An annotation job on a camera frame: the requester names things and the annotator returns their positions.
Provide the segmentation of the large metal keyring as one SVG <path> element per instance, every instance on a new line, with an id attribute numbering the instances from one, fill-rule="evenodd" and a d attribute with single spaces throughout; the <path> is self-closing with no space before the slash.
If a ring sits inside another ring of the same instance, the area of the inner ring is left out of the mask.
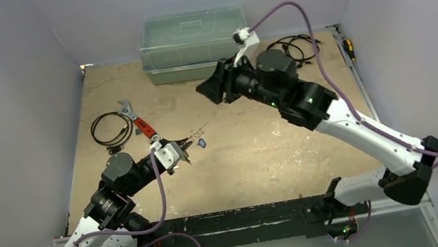
<path id="1" fill-rule="evenodd" d="M 193 129 L 190 131 L 188 140 L 192 142 L 197 142 L 200 138 L 202 138 L 204 134 L 204 128 L 208 125 L 208 122 L 204 123 L 199 128 Z"/>

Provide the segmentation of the key with blue tag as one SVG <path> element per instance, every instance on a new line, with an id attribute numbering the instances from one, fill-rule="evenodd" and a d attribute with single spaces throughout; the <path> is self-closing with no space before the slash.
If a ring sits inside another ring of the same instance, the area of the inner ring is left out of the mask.
<path id="1" fill-rule="evenodd" d="M 206 141 L 205 141 L 204 139 L 202 139 L 202 138 L 200 138 L 200 139 L 198 140 L 197 144 L 198 144 L 200 147 L 202 147 L 202 148 L 205 148 L 205 147 L 207 146 Z"/>

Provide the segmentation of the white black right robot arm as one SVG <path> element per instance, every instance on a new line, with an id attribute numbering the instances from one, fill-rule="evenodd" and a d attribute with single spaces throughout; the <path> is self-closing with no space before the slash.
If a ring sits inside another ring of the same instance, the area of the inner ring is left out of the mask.
<path id="1" fill-rule="evenodd" d="M 232 60 L 219 60 L 196 91 L 216 105 L 246 97 L 274 107 L 290 124 L 338 138 L 382 164 L 356 177 L 333 179 L 321 211 L 339 216 L 358 203 L 384 198 L 417 205 L 432 176 L 438 138 L 419 139 L 381 125 L 352 110 L 330 89 L 301 80 L 297 70 L 283 52 L 265 50 L 255 65 L 247 57 L 238 67 Z"/>

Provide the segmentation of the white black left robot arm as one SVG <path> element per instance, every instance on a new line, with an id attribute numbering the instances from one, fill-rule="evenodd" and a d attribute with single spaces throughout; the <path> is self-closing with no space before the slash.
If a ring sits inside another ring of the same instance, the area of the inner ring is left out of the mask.
<path id="1" fill-rule="evenodd" d="M 63 247 L 149 247 L 165 217 L 152 224 L 133 211 L 135 203 L 131 198 L 157 181 L 165 207 L 166 192 L 161 174 L 174 173 L 174 167 L 188 159 L 186 151 L 191 145 L 189 138 L 160 139 L 152 143 L 149 154 L 138 161 L 128 153 L 113 154 L 82 218 Z"/>

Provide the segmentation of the green plastic storage box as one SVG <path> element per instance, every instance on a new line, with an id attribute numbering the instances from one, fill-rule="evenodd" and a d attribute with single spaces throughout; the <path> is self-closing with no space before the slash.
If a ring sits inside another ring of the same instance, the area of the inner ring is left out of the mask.
<path id="1" fill-rule="evenodd" d="M 207 79 L 218 60 L 237 52 L 232 35 L 246 26 L 238 5 L 146 18 L 138 37 L 142 69 L 153 85 Z"/>

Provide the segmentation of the yellow black screwdriver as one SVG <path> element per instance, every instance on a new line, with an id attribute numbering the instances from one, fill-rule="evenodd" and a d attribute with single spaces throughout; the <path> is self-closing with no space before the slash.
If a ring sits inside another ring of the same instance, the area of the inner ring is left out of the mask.
<path id="1" fill-rule="evenodd" d="M 347 56 L 352 62 L 356 61 L 355 49 L 353 48 L 352 42 L 349 39 L 344 39 L 342 42 L 343 49 L 347 53 Z"/>

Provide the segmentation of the red handled adjustable wrench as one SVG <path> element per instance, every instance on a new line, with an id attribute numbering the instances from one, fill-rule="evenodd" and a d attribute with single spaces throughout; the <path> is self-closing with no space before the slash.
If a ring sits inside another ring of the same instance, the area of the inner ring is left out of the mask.
<path id="1" fill-rule="evenodd" d="M 149 138 L 151 143 L 160 140 L 158 133 L 146 121 L 135 114 L 135 112 L 132 110 L 130 101 L 127 99 L 121 99 L 118 101 L 118 103 L 121 105 L 119 114 L 132 120 L 132 123 L 141 131 L 142 134 Z"/>

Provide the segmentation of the black metal base rail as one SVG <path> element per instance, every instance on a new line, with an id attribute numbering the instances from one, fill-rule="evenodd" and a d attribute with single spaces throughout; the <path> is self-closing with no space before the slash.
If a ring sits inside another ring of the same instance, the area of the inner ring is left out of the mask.
<path id="1" fill-rule="evenodd" d="M 355 233 L 368 204 L 345 206 L 324 195 L 171 219 L 149 247 L 237 247 L 285 238 Z"/>

